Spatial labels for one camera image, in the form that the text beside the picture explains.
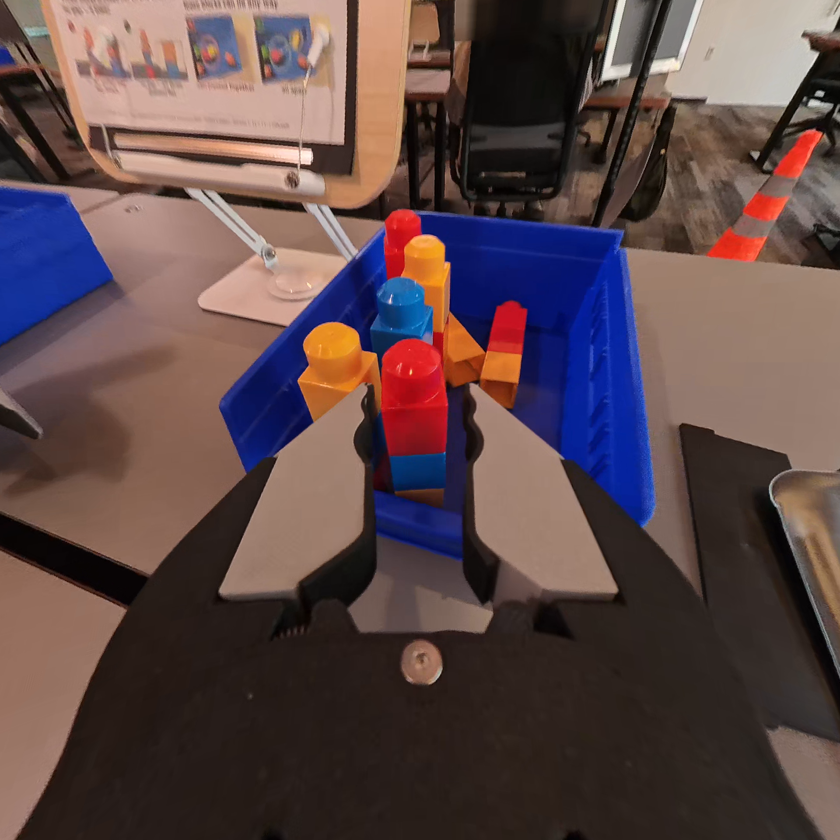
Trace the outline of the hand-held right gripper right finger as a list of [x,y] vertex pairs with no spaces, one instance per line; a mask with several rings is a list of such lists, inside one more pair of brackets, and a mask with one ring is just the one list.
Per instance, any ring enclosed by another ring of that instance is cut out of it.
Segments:
[[478,602],[614,601],[563,457],[476,384],[463,408],[463,572]]

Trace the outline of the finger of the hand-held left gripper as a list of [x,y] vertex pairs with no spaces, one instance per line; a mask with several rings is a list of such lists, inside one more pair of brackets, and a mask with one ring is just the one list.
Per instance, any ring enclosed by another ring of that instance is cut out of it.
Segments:
[[43,428],[3,389],[1,397],[1,427],[30,439],[41,439]]

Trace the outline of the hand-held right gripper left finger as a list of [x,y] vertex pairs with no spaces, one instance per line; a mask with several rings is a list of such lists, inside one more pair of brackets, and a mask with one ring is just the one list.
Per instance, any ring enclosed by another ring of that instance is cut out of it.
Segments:
[[219,586],[225,602],[352,606],[376,573],[375,390],[358,385],[278,452]]

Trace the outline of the blue plastic storage bin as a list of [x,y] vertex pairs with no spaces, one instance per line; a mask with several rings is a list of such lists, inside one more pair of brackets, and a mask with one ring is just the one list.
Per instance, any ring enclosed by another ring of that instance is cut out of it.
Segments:
[[1,343],[112,279],[67,195],[2,187]]
[[[489,217],[421,213],[420,218],[423,233],[445,246],[451,266],[450,314],[481,340],[483,350],[501,303],[517,301],[528,310],[511,414],[645,525],[655,509],[654,476],[621,235]],[[308,366],[302,344],[310,331],[324,322],[341,322],[356,329],[364,351],[373,352],[376,294],[386,282],[383,244],[384,233],[374,236],[223,397],[220,412],[247,470],[313,423],[298,385]],[[374,474],[386,464],[392,489],[374,493],[376,531],[458,560],[466,478],[465,390],[446,384],[442,508],[395,495],[382,413],[376,409],[374,426]]]

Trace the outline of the red mega block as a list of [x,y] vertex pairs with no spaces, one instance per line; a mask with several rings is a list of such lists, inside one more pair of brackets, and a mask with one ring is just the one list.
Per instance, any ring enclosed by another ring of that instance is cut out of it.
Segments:
[[383,354],[381,416],[389,456],[445,452],[448,397],[443,362],[432,344],[404,339]]

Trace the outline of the shiny metal tray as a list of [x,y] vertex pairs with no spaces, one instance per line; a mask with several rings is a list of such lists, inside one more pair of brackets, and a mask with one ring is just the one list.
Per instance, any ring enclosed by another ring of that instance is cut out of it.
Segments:
[[792,557],[839,671],[839,474],[789,469],[770,483]]

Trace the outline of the group of built block towers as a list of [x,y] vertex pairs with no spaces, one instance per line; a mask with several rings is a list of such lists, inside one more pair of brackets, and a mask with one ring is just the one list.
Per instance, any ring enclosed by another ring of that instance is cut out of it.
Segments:
[[423,289],[425,304],[433,312],[433,345],[444,363],[447,383],[478,382],[486,352],[450,314],[451,266],[443,242],[423,233],[414,211],[401,209],[385,220],[383,248],[386,278],[404,277]]

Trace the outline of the orange traffic cone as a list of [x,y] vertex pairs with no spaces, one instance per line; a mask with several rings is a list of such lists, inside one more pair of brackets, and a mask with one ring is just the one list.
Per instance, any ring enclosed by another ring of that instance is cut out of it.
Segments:
[[758,258],[822,139],[823,133],[817,130],[803,133],[753,195],[737,221],[710,248],[708,257],[745,262]]

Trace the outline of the black office chair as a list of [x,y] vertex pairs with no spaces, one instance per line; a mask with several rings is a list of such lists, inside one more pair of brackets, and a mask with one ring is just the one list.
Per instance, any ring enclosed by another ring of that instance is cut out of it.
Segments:
[[595,42],[609,2],[464,2],[446,97],[453,182],[474,215],[544,218],[569,170],[594,89]]

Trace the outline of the white stand with instruction sheet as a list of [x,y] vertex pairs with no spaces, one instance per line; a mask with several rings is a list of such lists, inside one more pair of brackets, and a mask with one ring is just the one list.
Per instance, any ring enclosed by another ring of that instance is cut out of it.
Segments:
[[197,299],[285,328],[357,254],[333,210],[396,168],[410,2],[41,2],[98,168],[183,189],[248,248]]

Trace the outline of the black pole stand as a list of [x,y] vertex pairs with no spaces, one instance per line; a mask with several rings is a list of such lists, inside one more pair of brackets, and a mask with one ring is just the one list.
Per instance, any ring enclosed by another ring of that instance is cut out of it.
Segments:
[[666,27],[667,17],[671,5],[671,1],[657,1],[654,5],[654,15],[647,27],[647,36],[644,42],[642,63],[637,73],[637,80],[633,94],[629,100],[628,106],[626,107],[623,126],[618,136],[610,168],[606,175],[602,191],[592,217],[591,225],[593,227],[600,228],[602,226],[607,207],[613,199],[616,183],[627,155],[627,149],[635,129],[639,109],[641,108],[641,101],[652,65],[656,58],[658,45]]

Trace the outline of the wooden top desk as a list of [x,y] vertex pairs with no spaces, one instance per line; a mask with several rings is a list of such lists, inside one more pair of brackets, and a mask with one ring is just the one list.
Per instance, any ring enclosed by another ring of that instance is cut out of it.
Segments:
[[[837,148],[838,110],[839,110],[839,24],[833,30],[807,30],[803,33],[816,58],[806,72],[793,97],[773,126],[770,137],[763,147],[750,153],[756,167],[769,174],[768,161],[787,137],[802,134],[807,130],[823,133],[828,142],[825,155],[834,153]],[[794,121],[795,113],[810,101],[827,105],[828,110],[820,117]]]

